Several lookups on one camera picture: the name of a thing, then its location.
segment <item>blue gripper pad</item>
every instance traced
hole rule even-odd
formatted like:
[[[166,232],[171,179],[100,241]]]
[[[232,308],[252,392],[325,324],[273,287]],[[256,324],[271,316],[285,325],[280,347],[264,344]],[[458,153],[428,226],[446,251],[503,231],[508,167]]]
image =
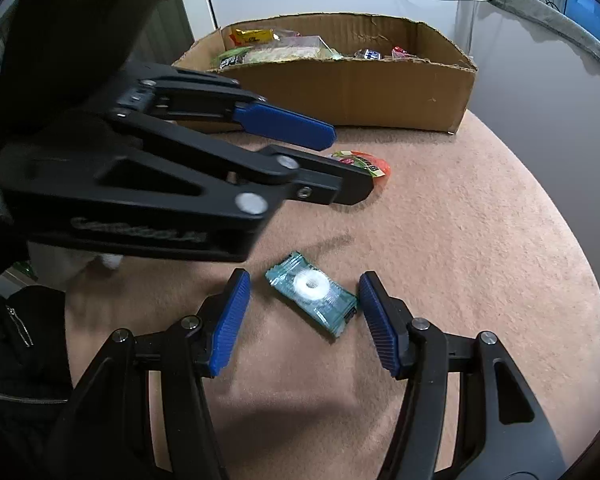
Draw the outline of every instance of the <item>blue gripper pad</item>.
[[[360,276],[358,284],[358,301],[365,314],[366,324],[376,345],[382,368],[389,370],[391,377],[395,377],[400,370],[398,337],[389,323],[371,282],[364,274]]]
[[[212,377],[216,377],[220,370],[229,364],[231,352],[249,304],[250,293],[249,273],[241,270],[213,332],[212,351],[209,358],[209,371]]]
[[[336,131],[330,124],[261,102],[235,107],[234,121],[240,123],[247,133],[317,152],[329,148],[336,141]]]

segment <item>metal screw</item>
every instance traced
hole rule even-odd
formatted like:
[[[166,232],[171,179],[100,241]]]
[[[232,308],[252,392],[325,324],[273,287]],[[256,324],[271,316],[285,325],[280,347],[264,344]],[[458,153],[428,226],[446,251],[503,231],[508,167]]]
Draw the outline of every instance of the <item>metal screw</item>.
[[[126,341],[126,338],[129,337],[129,330],[126,328],[119,328],[113,334],[111,334],[111,338],[116,343],[122,343]]]
[[[498,341],[498,337],[493,332],[482,332],[480,339],[482,339],[483,343],[487,343],[487,345],[495,345]]]
[[[288,168],[290,170],[297,170],[300,167],[300,164],[298,164],[298,162],[294,159],[291,158],[290,156],[286,156],[286,155],[278,155],[276,157],[276,160],[285,168]]]
[[[200,326],[200,318],[198,316],[183,317],[180,325],[187,330],[193,330]]]
[[[269,208],[267,201],[255,193],[240,193],[235,197],[235,205],[240,211],[250,215],[260,215]]]
[[[309,198],[311,196],[311,188],[310,187],[301,187],[298,189],[296,193],[298,198]]]
[[[423,317],[414,317],[411,320],[411,326],[416,330],[426,330],[431,326],[431,323]]]

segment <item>green candy package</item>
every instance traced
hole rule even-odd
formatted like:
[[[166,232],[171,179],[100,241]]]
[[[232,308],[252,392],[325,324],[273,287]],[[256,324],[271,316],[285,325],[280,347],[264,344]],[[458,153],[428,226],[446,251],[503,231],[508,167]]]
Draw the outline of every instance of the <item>green candy package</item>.
[[[358,298],[298,252],[271,267],[265,276],[277,291],[293,300],[335,337],[342,334],[357,311]]]
[[[225,68],[227,66],[241,64],[244,61],[244,56],[250,51],[252,46],[239,46],[238,48],[232,48],[227,50],[213,58],[211,61],[211,68]]]

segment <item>zipper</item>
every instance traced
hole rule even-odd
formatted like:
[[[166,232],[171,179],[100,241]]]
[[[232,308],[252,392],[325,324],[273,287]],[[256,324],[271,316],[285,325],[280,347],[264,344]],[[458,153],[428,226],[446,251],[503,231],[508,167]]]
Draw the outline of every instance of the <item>zipper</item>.
[[[27,327],[24,326],[24,323],[20,319],[20,316],[18,316],[16,313],[16,310],[8,306],[7,311],[11,317],[11,320],[13,321],[13,324],[16,326],[16,329],[18,329],[18,334],[20,334],[20,338],[24,341],[24,344],[27,346],[27,348],[33,346],[33,339],[29,335],[29,330],[27,330]]]
[[[15,397],[12,395],[0,394],[0,400],[19,402],[21,404],[64,404],[69,399],[32,399],[31,397]]]

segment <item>yellow snack package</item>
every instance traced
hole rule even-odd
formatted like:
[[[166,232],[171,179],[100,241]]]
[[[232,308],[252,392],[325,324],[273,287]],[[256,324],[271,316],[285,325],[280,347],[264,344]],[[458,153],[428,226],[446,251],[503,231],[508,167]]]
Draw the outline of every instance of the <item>yellow snack package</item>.
[[[234,28],[233,33],[229,37],[233,40],[235,46],[269,43],[269,41],[273,41],[274,39],[272,28],[257,28],[255,30]]]

